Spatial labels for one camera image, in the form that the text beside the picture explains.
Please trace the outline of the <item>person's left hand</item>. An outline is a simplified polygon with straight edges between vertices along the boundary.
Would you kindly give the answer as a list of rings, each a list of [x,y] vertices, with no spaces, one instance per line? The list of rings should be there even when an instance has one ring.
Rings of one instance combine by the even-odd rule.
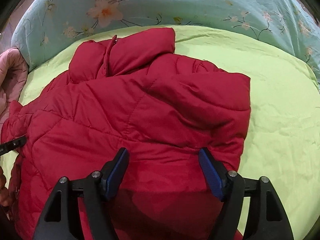
[[[4,175],[3,169],[0,167],[0,203],[1,208],[7,214],[12,206],[12,197],[10,196],[9,190],[6,187],[6,183],[7,179]]]

